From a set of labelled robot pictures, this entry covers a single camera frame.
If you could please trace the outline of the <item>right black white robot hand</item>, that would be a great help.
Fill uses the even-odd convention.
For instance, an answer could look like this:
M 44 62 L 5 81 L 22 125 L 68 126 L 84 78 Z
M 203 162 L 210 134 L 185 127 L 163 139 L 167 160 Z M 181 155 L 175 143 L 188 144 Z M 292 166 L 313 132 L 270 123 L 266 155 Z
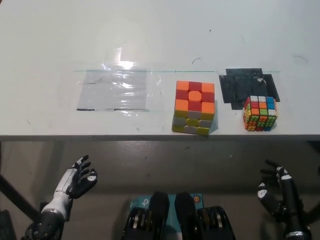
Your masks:
M 286 240 L 291 237 L 310 238 L 311 232 L 304 219 L 304 205 L 292 176 L 284 166 L 274 161 L 266 159 L 265 163 L 272 169 L 260 171 L 263 174 L 257 191 L 260 203 L 278 223 L 285 225 L 283 234 Z M 281 200 L 268 190 L 268 184 L 281 190 Z

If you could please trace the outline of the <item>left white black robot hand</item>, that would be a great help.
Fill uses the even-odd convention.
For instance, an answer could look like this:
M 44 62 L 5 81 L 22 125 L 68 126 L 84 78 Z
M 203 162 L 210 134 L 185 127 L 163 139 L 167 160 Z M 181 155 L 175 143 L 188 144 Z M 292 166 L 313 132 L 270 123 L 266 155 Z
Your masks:
M 87 162 L 89 156 L 85 155 L 66 170 L 60 179 L 55 192 L 68 195 L 71 199 L 78 199 L 92 189 L 98 182 L 98 173 Z

